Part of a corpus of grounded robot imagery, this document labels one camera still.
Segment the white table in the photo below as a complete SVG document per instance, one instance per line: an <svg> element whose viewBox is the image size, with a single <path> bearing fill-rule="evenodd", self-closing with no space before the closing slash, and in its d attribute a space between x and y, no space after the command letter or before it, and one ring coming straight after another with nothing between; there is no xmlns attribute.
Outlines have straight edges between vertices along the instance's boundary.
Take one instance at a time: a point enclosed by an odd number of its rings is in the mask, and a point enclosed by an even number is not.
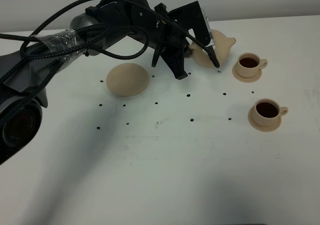
<svg viewBox="0 0 320 225"><path fill-rule="evenodd" d="M210 25L237 40L222 73L191 58L176 80L163 60L151 67L148 49L132 62L150 82L133 97L109 93L123 61L105 55L57 74L38 134L0 166L0 224L318 225L320 16ZM1 55L20 44L1 40ZM110 51L141 47L126 38ZM244 52L268 59L257 82L232 75ZM274 132L248 122L261 98L289 108Z"/></svg>

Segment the teacup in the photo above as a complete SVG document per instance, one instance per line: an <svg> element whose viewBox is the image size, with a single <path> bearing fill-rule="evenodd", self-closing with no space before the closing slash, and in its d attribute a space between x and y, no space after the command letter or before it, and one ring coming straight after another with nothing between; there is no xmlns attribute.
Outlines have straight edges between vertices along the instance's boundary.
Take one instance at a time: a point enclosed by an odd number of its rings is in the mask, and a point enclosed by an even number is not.
<svg viewBox="0 0 320 225"><path fill-rule="evenodd" d="M280 107L279 104L272 99L263 98L255 103L250 113L249 119L252 119L260 128L277 129L281 122L280 118L288 113L288 108L285 106Z"/></svg>
<svg viewBox="0 0 320 225"><path fill-rule="evenodd" d="M235 70L243 78L252 78L258 74L260 69L264 69L267 65L267 59L260 59L258 55L247 52L238 57Z"/></svg>

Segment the plastic wrap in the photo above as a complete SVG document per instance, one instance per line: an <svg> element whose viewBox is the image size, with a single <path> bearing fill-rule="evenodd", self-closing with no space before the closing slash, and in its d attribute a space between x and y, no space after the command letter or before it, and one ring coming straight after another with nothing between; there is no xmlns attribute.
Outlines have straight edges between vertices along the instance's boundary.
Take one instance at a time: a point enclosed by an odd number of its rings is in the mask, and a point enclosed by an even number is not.
<svg viewBox="0 0 320 225"><path fill-rule="evenodd" d="M68 29L46 36L37 35L37 38L41 42L43 42L51 52L57 52L64 49L72 48L85 42L73 29ZM85 52L86 48L67 55L60 56L59 60L63 63L63 65L59 71L68 67L74 60L76 60Z"/></svg>

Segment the robotic arm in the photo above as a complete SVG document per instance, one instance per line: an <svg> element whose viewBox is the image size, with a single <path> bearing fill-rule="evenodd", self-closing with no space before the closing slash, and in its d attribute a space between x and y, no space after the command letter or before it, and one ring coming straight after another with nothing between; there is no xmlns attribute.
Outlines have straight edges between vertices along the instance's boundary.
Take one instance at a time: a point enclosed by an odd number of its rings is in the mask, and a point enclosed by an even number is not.
<svg viewBox="0 0 320 225"><path fill-rule="evenodd" d="M24 42L20 51L0 56L0 164L36 135L42 120L41 107L48 106L45 87L66 65L64 60L68 56L102 53L117 59L133 59L151 47L152 67L161 56L174 77L181 80L188 76L184 57L192 54L188 37L219 67L208 19L197 1L167 12L162 3L150 9L147 0L100 0L97 6L88 7L71 21L71 30L51 36L56 42L67 41L67 46L34 36L66 11L88 1L92 0L79 0L58 11L29 37L0 34L2 39ZM189 29L193 29L195 37L188 33ZM125 36L143 43L143 49L132 56L105 51ZM29 42L37 43L27 47Z"/></svg>

